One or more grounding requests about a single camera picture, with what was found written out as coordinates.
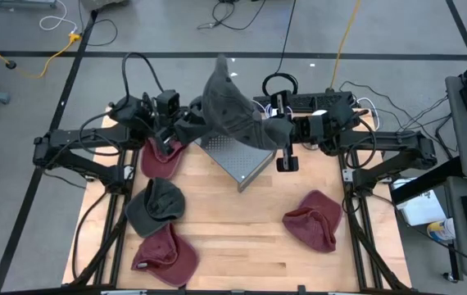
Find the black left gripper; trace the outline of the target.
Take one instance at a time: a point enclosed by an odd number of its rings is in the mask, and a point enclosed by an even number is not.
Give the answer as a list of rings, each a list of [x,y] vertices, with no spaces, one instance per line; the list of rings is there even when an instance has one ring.
[[[202,96],[194,98],[187,111],[177,111],[171,116],[166,113],[153,112],[147,119],[147,136],[154,138],[156,146],[162,155],[171,155],[184,145],[175,134],[175,122],[184,119],[188,123],[203,123]]]

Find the dark grey baseball cap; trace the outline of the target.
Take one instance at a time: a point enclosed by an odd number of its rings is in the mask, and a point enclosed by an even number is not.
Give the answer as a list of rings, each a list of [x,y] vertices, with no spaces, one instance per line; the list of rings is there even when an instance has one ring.
[[[169,180],[149,179],[147,187],[137,193],[125,208],[134,231],[147,238],[184,215],[185,197]]]
[[[216,58],[215,68],[200,96],[204,122],[188,123],[182,118],[175,123],[175,134],[182,144],[209,133],[261,150],[282,149],[290,143],[293,124],[277,117],[264,120],[230,78],[225,56]]]

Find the maroon baseball cap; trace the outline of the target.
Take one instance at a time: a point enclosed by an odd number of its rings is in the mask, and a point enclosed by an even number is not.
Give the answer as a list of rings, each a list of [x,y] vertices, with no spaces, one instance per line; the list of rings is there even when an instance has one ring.
[[[336,250],[335,233],[342,206],[319,190],[310,191],[298,208],[283,215],[286,230],[309,248],[323,253]]]
[[[148,178],[170,179],[185,152],[186,146],[175,141],[171,144],[174,151],[168,156],[162,154],[153,138],[149,138],[141,150],[141,171]]]
[[[143,240],[131,269],[147,272],[170,286],[182,287],[192,278],[198,264],[197,251],[168,224]]]

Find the white yellow blue container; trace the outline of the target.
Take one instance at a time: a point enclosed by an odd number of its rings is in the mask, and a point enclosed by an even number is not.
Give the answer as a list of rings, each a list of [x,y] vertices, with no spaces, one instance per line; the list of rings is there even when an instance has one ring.
[[[430,238],[437,242],[451,241],[456,238],[454,220],[448,218],[446,220],[435,221],[428,224],[427,234]]]

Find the grey perforated metal shelf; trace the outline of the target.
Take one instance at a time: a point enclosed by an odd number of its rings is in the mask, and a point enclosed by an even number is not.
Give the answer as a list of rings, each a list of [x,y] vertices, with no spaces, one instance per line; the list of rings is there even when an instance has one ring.
[[[276,154],[276,151],[250,147],[224,135],[203,136],[194,142],[237,182],[239,193],[274,160]]]

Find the black metal rig frame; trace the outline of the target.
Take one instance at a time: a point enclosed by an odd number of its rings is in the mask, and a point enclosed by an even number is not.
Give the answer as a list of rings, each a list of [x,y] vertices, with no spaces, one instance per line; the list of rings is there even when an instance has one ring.
[[[242,193],[238,184],[198,145],[191,145],[172,182],[186,198],[186,211],[175,227],[197,250],[200,262],[188,290],[358,291],[347,218],[335,234],[336,251],[319,253],[298,242],[282,224],[284,213],[295,210],[311,191],[320,190],[337,203],[343,199],[341,169],[336,157],[294,148],[300,161],[295,173],[279,173],[271,162]],[[88,215],[79,234],[78,272],[87,266],[102,241],[109,197]],[[397,278],[411,286],[394,211],[386,202],[367,200],[374,243]],[[143,240],[128,225],[120,262],[111,246],[106,255],[103,283],[117,267],[118,288],[174,289],[152,275],[131,270]]]

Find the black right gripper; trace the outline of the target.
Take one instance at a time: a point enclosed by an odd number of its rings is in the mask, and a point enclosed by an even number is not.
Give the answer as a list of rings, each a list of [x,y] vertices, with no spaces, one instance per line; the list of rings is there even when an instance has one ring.
[[[289,110],[288,99],[292,97],[292,93],[289,90],[283,90],[274,93],[270,96],[270,105],[275,110],[275,116],[284,118],[286,120],[292,119],[292,113]],[[292,119],[294,128],[292,132],[292,139],[290,143],[282,149],[282,156],[276,159],[276,168],[278,172],[295,172],[299,169],[298,157],[293,154],[293,143],[322,143],[332,135],[335,129],[338,127],[338,122],[334,119],[329,111],[318,110],[314,111],[310,116],[323,116],[324,122],[324,137],[320,140],[310,140],[303,138],[300,134],[302,117],[296,116]]]

